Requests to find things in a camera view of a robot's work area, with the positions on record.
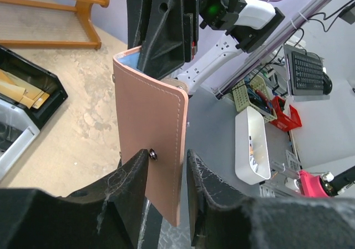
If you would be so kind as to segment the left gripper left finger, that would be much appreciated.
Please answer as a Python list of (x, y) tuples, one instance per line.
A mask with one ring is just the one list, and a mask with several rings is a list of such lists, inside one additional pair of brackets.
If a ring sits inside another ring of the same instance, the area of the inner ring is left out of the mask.
[(136, 248), (149, 152), (107, 176), (55, 197), (40, 189), (1, 190), (2, 248)]

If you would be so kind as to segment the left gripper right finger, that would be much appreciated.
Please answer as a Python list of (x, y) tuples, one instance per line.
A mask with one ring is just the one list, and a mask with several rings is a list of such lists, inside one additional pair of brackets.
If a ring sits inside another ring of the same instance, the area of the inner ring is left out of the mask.
[(246, 196), (193, 150), (186, 178), (195, 248), (354, 247), (352, 199)]

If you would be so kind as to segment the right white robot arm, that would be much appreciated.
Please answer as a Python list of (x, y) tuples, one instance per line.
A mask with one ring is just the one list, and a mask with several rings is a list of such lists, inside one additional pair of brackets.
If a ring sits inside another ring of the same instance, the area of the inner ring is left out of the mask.
[(137, 69), (171, 74), (190, 95), (229, 60), (259, 48), (281, 24), (275, 0), (126, 0)]

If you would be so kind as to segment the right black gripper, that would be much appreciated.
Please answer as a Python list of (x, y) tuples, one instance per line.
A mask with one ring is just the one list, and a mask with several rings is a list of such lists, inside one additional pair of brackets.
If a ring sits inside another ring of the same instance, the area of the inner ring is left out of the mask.
[(141, 72), (160, 80), (193, 60), (201, 1), (184, 0), (183, 7), (183, 0), (126, 0), (128, 48), (142, 44)]

